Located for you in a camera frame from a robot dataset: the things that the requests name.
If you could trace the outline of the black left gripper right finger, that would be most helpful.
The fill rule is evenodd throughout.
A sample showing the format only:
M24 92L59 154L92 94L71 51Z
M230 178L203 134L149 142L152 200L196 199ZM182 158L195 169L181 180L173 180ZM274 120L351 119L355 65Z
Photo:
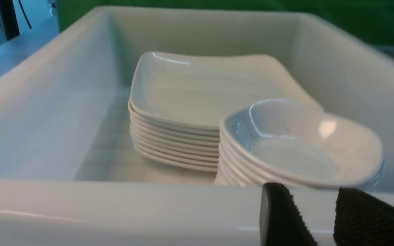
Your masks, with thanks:
M356 188L340 188L333 239L338 246L394 246L394 206Z

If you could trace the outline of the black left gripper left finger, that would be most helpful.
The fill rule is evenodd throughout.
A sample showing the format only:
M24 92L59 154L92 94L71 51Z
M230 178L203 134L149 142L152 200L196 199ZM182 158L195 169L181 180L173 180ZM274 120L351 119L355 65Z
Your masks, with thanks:
M289 189L281 183L262 186L259 216L261 246L317 246Z

